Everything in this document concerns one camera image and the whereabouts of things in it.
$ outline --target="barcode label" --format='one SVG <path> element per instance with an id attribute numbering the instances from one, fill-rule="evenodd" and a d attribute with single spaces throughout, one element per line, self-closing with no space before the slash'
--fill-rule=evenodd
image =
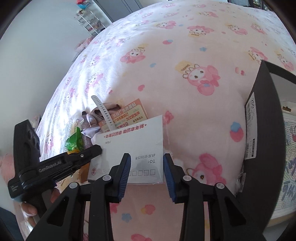
<path id="1" fill-rule="evenodd" d="M 246 159 L 249 154 L 249 143 L 246 143 L 246 152 L 244 153 L 244 158 Z"/>
<path id="2" fill-rule="evenodd" d="M 247 116 L 248 116 L 248 121 L 251 120 L 251 107 L 250 107 L 250 102 L 247 105 Z"/>
<path id="3" fill-rule="evenodd" d="M 244 159 L 255 158 L 257 153 L 257 111 L 254 92 L 246 104 L 246 151 Z"/>

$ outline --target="bed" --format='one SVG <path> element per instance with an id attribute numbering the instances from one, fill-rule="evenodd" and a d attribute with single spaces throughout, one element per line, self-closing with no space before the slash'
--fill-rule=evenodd
<path id="1" fill-rule="evenodd" d="M 68 121 L 95 108 L 92 95 L 122 106 L 140 98 L 149 118 L 164 115 L 164 148 L 174 162 L 235 193 L 244 105 L 261 60 L 295 74 L 295 58 L 295 43 L 271 11 L 192 0 L 141 9 L 93 39 L 57 87 L 37 130 L 41 160 L 60 153 Z M 183 206 L 165 184 L 128 185 L 110 210 L 114 240 L 179 239 Z M 85 240 L 87 229 L 86 217 Z"/>

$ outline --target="cardboard box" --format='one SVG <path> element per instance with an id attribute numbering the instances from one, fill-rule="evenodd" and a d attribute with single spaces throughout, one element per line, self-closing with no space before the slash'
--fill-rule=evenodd
<path id="1" fill-rule="evenodd" d="M 286 138 L 280 101 L 296 102 L 296 76 L 262 61 L 245 105 L 246 123 L 249 125 L 248 150 L 244 160 L 243 188 L 237 194 L 243 209 L 262 231 L 283 191 Z M 255 108 L 255 114 L 249 108 Z"/>

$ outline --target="envelope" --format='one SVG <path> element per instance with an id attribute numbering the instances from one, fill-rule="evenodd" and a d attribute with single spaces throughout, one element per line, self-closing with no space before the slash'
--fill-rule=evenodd
<path id="1" fill-rule="evenodd" d="M 100 145 L 102 154 L 90 162 L 88 180 L 94 181 L 109 174 L 124 153 L 131 155 L 128 183 L 163 182 L 163 117 L 102 134 L 95 134 L 93 144 Z"/>

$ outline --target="metal rack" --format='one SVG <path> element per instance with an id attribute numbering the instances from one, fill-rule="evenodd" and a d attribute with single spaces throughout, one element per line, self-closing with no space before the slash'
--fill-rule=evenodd
<path id="1" fill-rule="evenodd" d="M 101 23 L 101 21 L 95 16 L 95 14 L 90 10 L 85 10 L 86 13 L 84 14 L 76 14 L 75 19 L 82 25 L 86 31 L 92 36 L 98 35 L 102 30 L 105 29 L 105 26 Z M 92 14 L 93 18 L 91 20 L 87 20 L 86 16 Z"/>

